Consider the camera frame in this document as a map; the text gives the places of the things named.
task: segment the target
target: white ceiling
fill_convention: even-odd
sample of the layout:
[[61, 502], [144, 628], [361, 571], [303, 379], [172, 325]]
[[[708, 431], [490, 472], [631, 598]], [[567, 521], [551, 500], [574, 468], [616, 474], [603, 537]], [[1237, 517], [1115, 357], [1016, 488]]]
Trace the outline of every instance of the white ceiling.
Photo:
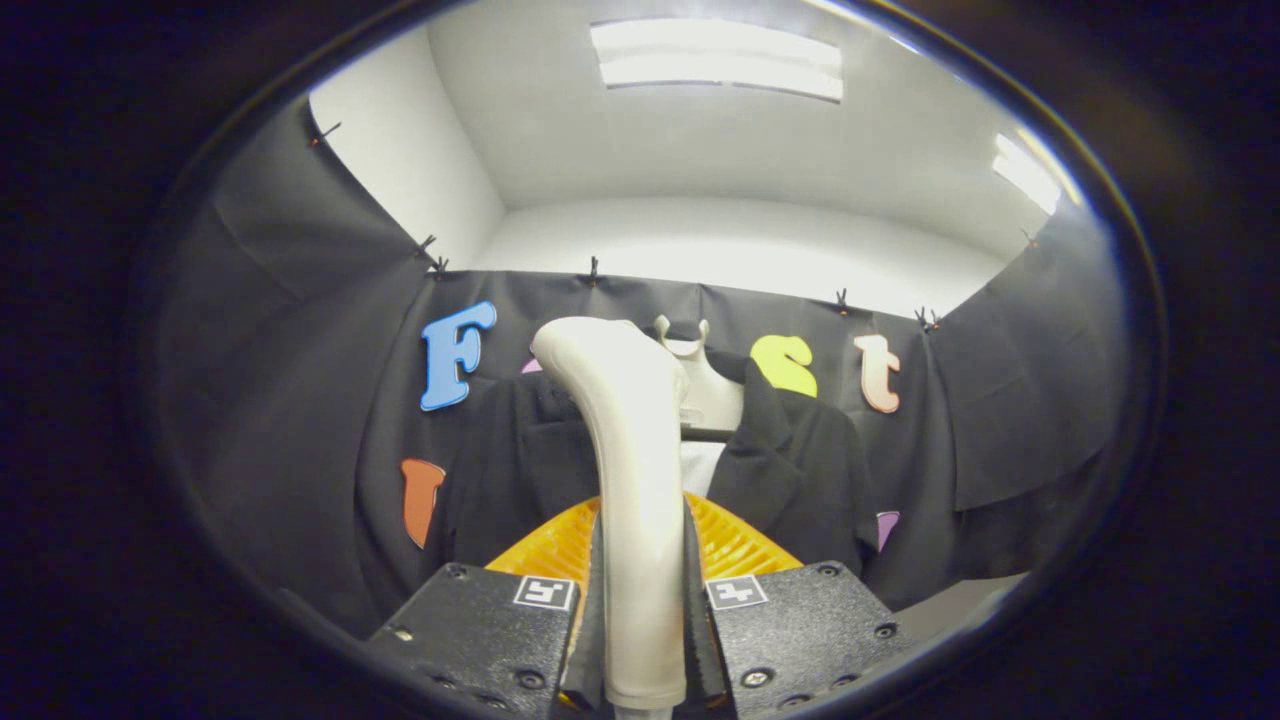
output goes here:
[[[837, 45], [845, 100], [605, 90], [590, 23], [717, 17]], [[431, 20], [440, 79], [508, 209], [636, 196], [794, 202], [1009, 259], [1046, 217], [991, 170], [1015, 119], [946, 68], [799, 0], [481, 0]]]

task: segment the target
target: black blazer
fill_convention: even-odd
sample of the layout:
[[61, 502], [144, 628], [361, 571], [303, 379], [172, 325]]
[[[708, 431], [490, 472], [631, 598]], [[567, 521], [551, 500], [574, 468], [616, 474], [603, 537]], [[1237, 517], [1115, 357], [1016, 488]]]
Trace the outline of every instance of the black blazer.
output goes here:
[[[813, 397], [774, 388], [755, 363], [714, 351], [744, 384], [742, 421], [712, 475], [708, 500], [803, 562], [854, 573], [876, 552], [867, 459], [852, 421]], [[498, 382], [468, 414], [467, 439], [436, 497], [424, 547], [444, 562], [484, 565], [558, 512], [600, 493], [586, 423], [545, 373]]]

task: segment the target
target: white plastic object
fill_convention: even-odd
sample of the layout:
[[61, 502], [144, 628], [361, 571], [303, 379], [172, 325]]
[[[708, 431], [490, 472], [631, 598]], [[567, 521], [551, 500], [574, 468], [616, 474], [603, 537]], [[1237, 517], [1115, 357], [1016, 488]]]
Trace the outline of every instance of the white plastic object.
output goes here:
[[681, 341], [667, 337], [671, 320], [658, 315], [653, 322], [658, 342], [680, 360], [689, 375], [689, 393], [680, 406], [681, 421], [690, 428], [733, 432], [742, 421], [742, 386], [717, 373], [707, 361], [707, 336], [710, 323], [698, 323], [699, 340]]
[[689, 380], [628, 322], [552, 320], [532, 350], [577, 402], [595, 447], [605, 696], [620, 719], [669, 715], [686, 693], [680, 401]]

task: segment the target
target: blue letter f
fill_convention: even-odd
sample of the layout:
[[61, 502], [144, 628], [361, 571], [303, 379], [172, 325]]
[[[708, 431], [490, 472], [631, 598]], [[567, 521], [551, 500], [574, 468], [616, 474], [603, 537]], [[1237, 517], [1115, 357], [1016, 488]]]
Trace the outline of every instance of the blue letter f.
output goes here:
[[489, 329], [497, 320], [498, 311], [493, 302], [485, 300], [422, 328], [422, 340], [426, 341], [426, 392], [422, 393], [422, 410], [439, 410], [466, 398], [467, 383], [458, 378], [457, 364], [462, 363], [462, 369], [467, 373], [480, 364], [480, 332], [471, 325]]

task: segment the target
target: fluorescent light panel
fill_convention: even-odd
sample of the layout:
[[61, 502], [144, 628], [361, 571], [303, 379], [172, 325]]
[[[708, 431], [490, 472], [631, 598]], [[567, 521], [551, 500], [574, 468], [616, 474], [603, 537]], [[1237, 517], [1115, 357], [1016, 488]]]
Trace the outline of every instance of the fluorescent light panel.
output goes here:
[[840, 49], [730, 20], [659, 18], [591, 27], [607, 87], [714, 82], [840, 101]]
[[1052, 215], [1057, 210], [1062, 188], [1025, 150], [1002, 135], [996, 136], [996, 159], [991, 169], [1000, 177], [1014, 183], [1027, 197], [1039, 205], [1041, 210]]

